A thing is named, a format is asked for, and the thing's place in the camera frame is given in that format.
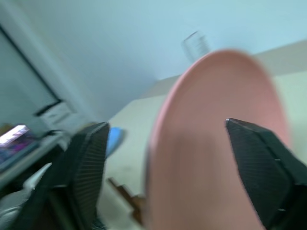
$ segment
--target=wooden chair leg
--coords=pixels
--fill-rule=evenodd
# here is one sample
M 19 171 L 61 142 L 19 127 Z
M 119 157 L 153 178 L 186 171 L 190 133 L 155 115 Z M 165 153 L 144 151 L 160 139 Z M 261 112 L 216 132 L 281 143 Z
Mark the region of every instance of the wooden chair leg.
M 143 226 L 142 210 L 145 205 L 145 197 L 140 195 L 132 196 L 126 186 L 124 184 L 118 185 L 114 178 L 108 178 L 107 180 L 115 188 L 115 190 L 117 190 L 121 194 L 121 196 L 130 204 L 130 206 L 133 208 L 131 216 L 140 225 Z

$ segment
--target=blue object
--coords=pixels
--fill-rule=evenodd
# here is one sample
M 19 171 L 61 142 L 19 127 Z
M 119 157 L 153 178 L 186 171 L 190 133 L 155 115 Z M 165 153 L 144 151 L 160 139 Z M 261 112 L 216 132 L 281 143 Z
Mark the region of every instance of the blue object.
M 123 133 L 123 130 L 118 127 L 113 127 L 110 129 L 106 144 L 106 158 L 108 158 L 121 143 Z

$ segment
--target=pink plate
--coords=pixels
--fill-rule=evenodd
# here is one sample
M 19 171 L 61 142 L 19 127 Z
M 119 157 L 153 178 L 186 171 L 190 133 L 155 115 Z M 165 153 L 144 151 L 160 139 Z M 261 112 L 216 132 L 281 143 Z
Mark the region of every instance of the pink plate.
M 248 55 L 213 52 L 197 61 L 164 103 L 149 141 L 149 230 L 262 230 L 240 181 L 226 118 L 269 128 L 289 146 L 269 76 Z

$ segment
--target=gray wall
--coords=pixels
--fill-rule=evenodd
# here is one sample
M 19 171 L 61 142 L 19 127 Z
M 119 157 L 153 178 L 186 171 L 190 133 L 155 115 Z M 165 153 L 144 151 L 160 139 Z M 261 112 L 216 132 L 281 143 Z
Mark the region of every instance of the gray wall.
M 252 54 L 306 38 L 304 0 L 16 0 L 50 50 L 78 73 L 109 119 L 191 64 L 182 41 Z
M 0 124 L 26 123 L 41 134 L 46 127 L 33 113 L 54 102 L 55 99 L 0 32 Z

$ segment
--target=desk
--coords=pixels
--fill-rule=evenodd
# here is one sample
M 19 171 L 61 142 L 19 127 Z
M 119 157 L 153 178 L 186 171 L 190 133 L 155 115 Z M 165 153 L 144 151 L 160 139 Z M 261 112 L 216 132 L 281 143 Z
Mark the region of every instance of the desk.
M 0 173 L 0 190 L 9 182 L 19 176 L 23 171 L 28 169 L 32 164 L 37 162 L 40 158 L 46 155 L 63 139 L 62 134 L 49 136 L 44 138 L 40 146 L 26 155 L 22 160 L 12 165 L 12 167 Z

